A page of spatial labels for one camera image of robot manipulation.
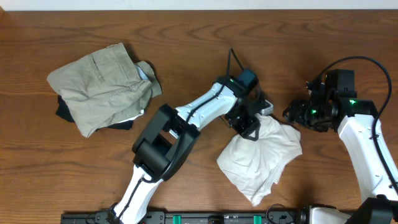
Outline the black garment under shorts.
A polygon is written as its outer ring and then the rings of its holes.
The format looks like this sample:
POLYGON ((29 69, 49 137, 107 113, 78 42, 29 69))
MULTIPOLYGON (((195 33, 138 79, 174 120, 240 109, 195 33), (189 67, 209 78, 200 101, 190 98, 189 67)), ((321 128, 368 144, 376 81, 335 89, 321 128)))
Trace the black garment under shorts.
POLYGON ((58 95, 57 103, 58 103, 58 108, 57 108, 55 114, 70 123, 74 123, 75 121, 70 113, 70 110, 69 110, 66 102, 62 99, 62 97, 60 95, 58 95))

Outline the folded khaki shorts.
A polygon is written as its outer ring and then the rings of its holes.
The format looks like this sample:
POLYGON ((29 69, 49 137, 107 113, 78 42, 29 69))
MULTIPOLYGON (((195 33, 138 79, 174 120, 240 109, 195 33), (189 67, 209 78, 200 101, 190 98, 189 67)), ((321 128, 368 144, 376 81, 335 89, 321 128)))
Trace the folded khaki shorts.
POLYGON ((47 81, 66 102, 82 136, 137 116, 162 94, 152 67, 133 62, 122 43, 51 72, 47 81))

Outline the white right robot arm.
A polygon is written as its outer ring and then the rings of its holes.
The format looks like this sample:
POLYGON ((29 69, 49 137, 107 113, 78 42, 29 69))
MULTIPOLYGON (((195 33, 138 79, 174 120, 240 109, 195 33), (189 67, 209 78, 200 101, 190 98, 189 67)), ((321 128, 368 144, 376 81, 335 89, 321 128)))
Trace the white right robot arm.
POLYGON ((338 133, 358 180, 361 205, 352 214, 315 205, 298 223, 390 223, 397 220, 397 167, 381 131, 379 111, 360 100, 354 81, 314 81, 309 99, 293 100, 283 111, 289 123, 338 133))

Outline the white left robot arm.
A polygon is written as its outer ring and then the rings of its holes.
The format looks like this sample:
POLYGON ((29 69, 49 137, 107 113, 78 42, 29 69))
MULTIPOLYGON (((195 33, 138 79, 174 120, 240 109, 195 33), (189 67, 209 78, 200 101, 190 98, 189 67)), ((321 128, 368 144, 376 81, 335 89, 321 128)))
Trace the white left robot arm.
POLYGON ((133 144, 132 179, 121 201, 109 209, 106 222, 139 223, 158 186, 181 168, 200 131, 214 119, 224 116, 241 137, 257 141, 257 116, 273 111, 262 91, 256 99, 248 100, 257 83, 257 77, 221 77, 209 91, 185 106, 162 105, 133 144))

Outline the light grey t-shirt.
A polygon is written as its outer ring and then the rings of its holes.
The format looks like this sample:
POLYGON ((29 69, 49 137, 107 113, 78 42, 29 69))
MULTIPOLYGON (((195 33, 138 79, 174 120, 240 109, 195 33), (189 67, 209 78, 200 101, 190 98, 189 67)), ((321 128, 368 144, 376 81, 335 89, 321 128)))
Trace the light grey t-shirt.
POLYGON ((216 162, 228 180, 253 207, 271 193, 285 166, 302 155, 301 133, 271 116, 257 115, 260 122, 257 141, 234 136, 216 162))

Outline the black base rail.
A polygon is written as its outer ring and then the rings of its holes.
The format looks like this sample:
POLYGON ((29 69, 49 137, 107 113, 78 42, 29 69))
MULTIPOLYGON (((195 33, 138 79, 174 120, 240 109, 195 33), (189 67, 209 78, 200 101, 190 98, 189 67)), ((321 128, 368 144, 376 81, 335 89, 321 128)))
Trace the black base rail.
POLYGON ((257 213, 165 212, 136 209, 131 205, 112 206, 93 213, 64 213, 61 223, 367 223, 360 211, 341 212, 334 207, 287 208, 281 204, 257 213))

